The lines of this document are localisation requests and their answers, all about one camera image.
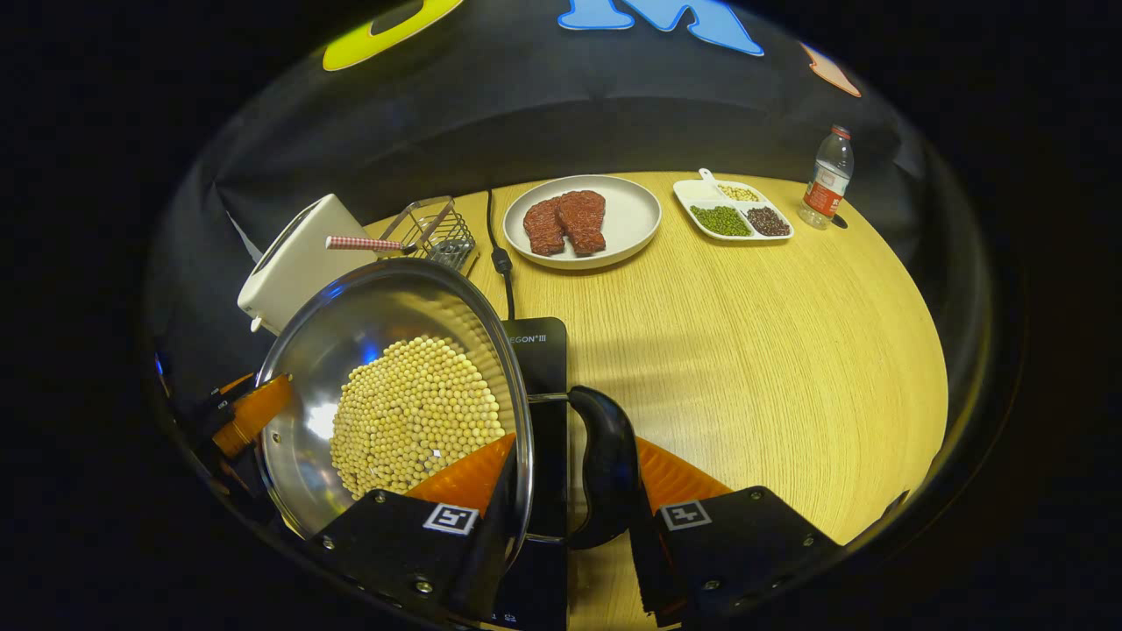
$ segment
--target black pot handle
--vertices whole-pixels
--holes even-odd
[[[569,404],[585,421],[585,523],[569,534],[570,548],[595,548],[627,530],[638,509],[642,483],[635,430],[611,399],[582,385],[569,391]]]

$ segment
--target red bottle label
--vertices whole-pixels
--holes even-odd
[[[842,196],[845,195],[845,189],[848,184],[849,181],[847,179],[815,165],[815,176],[810,180],[810,184],[807,185],[807,192],[802,195],[802,201],[826,217],[834,217],[838,211],[838,204],[842,203]]]

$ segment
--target black power cord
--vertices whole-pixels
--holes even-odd
[[[487,237],[491,241],[491,263],[495,264],[495,271],[502,274],[506,282],[506,319],[514,320],[514,281],[511,277],[514,263],[511,262],[511,255],[498,247],[498,243],[495,241],[495,229],[491,228],[491,202],[494,200],[494,192],[487,189]]]

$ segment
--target wire basket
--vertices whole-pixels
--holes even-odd
[[[430,212],[430,207],[439,210]],[[407,256],[427,258],[467,275],[479,257],[476,239],[449,195],[411,203],[389,223],[381,239],[416,244]]]

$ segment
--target round table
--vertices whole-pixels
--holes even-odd
[[[673,195],[674,182],[697,173],[613,175],[646,186],[662,204],[662,225],[637,255],[565,272],[507,248],[517,317],[552,316],[568,328],[570,385],[611,396],[638,436],[733,490],[767,486],[838,543],[917,488],[946,428],[942,350],[919,290],[861,213],[843,201],[848,229],[815,230],[795,212],[806,183],[720,173],[767,195],[795,234],[718,241]],[[540,183],[494,191],[504,247],[504,212]],[[467,277],[505,317],[487,193],[456,204],[479,244]],[[378,237],[388,221],[367,231]],[[571,411],[569,427],[571,497],[583,502],[583,427]],[[570,629],[655,629],[628,546],[624,534],[570,552]]]

